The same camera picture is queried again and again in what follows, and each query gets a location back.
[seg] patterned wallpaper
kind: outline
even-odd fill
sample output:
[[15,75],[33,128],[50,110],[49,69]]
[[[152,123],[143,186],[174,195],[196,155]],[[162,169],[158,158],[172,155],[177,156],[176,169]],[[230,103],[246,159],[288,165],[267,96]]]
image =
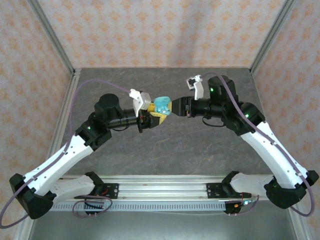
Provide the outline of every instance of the patterned wallpaper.
[[[12,196],[9,178],[48,153],[70,75],[26,0],[0,1],[0,209]],[[3,219],[18,220],[14,201]],[[0,229],[1,240],[16,228]]]
[[[320,1],[298,0],[254,80],[263,111],[283,145],[308,170],[320,174]],[[320,236],[320,181],[312,187]],[[310,209],[306,197],[304,203]]]
[[248,68],[285,0],[39,2],[75,68]]

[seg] gray floor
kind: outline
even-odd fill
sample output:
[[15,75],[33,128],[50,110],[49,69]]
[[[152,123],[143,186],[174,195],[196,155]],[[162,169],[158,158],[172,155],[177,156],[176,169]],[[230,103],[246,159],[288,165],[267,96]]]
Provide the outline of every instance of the gray floor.
[[[246,68],[94,68],[82,69],[79,84],[88,79],[105,79],[127,89],[147,92],[154,99],[169,96],[175,100],[192,96],[185,79],[197,74],[216,72],[235,82],[239,99],[261,109],[253,78]],[[74,106],[74,127],[94,111],[100,96],[114,93],[122,109],[132,108],[125,92],[101,83],[83,88]],[[210,120],[219,124],[220,120]],[[68,173],[94,171],[100,175],[225,175],[232,170],[245,174],[269,174],[258,154],[226,128],[205,126],[201,117],[168,116],[165,122],[139,134],[136,126],[112,132],[112,138],[100,149],[77,163]]]
[[29,240],[295,240],[288,210],[259,202],[250,213],[186,215],[107,212],[80,219],[49,212],[37,219]]

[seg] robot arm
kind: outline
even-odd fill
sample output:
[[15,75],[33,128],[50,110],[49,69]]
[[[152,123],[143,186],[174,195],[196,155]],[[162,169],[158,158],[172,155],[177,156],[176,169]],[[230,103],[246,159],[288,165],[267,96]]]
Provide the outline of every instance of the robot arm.
[[[273,173],[273,175],[261,176],[245,175],[233,171],[223,182],[226,189],[229,188],[238,193],[267,196],[271,202],[282,209],[296,204],[306,194],[307,187],[301,175],[312,186],[318,180],[318,174],[313,170],[306,170],[294,160],[276,138],[259,109],[252,103],[239,101],[234,82],[227,76],[222,77],[245,117],[259,130],[270,136],[274,140],[274,143],[270,143],[240,116],[224,85],[217,76],[208,80],[209,99],[197,99],[191,96],[178,98],[172,101],[172,112],[178,116],[188,116],[189,118],[197,116],[205,119],[220,118],[224,126],[234,131],[237,136],[240,136],[256,150]],[[189,88],[190,83],[201,83],[201,80],[196,80],[197,78],[198,75],[187,80]],[[282,147],[291,160],[293,160],[293,163],[300,172],[299,174],[276,147],[276,144]]]
[[[143,129],[156,127],[164,121],[167,115],[154,112],[156,106],[151,103],[149,94],[131,89],[130,96],[133,98],[133,108],[122,110],[116,95],[103,95],[94,105],[94,112],[88,120],[75,131],[68,147],[64,145],[47,161],[24,176],[16,173],[10,178],[14,193],[33,179],[16,197],[31,219],[43,216],[58,202],[102,193],[104,183],[94,172],[64,182],[58,183],[57,180],[77,162],[108,141],[112,137],[112,129],[126,129],[137,125],[142,133]],[[40,174],[59,156],[60,159],[54,165]]]

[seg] gray work surface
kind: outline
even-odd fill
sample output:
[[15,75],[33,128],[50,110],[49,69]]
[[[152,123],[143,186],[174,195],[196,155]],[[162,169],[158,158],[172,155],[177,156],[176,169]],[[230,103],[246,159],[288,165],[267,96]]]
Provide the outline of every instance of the gray work surface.
[[[253,78],[246,68],[85,68],[79,83],[104,79],[126,89],[149,93],[151,99],[169,96],[171,100],[192,96],[186,79],[216,72],[234,80],[239,100],[261,105]],[[206,77],[204,97],[209,97]],[[114,93],[122,109],[131,109],[129,94],[103,83],[89,83],[77,96],[73,108],[73,128],[78,128],[99,98]],[[207,120],[221,124],[219,119]],[[94,171],[99,175],[226,175],[230,171],[245,174],[271,173],[259,155],[240,137],[227,129],[209,127],[201,117],[179,117],[173,113],[161,125],[138,132],[136,126],[112,131],[112,138],[96,152],[77,163],[68,174]]]
[[296,239],[288,210],[271,202],[258,202],[251,212],[236,217],[191,214],[107,212],[80,219],[71,212],[48,212],[34,221],[29,240]]

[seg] black wire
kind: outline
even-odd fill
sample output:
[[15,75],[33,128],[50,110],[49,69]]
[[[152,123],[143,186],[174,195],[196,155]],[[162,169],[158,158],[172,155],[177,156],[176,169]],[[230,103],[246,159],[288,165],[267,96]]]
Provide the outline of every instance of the black wire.
[[91,204],[89,204],[89,203],[87,203],[87,202],[85,202],[84,205],[86,205],[86,206],[88,206],[88,207],[90,207],[90,208],[93,208],[93,209],[104,209],[104,208],[101,207],[101,206],[94,206],[94,205],[91,205]]
[[214,128],[223,128],[224,126],[226,126],[225,124],[223,125],[211,125],[209,123],[206,123],[205,120],[204,120],[205,117],[202,118],[202,122],[204,123],[204,125],[207,125],[209,127],[214,127]]
[[122,132],[122,131],[124,131],[124,130],[126,130],[126,129],[128,129],[129,128],[129,126],[126,126],[124,129],[112,129],[112,130],[114,130],[114,131],[116,131],[116,132]]

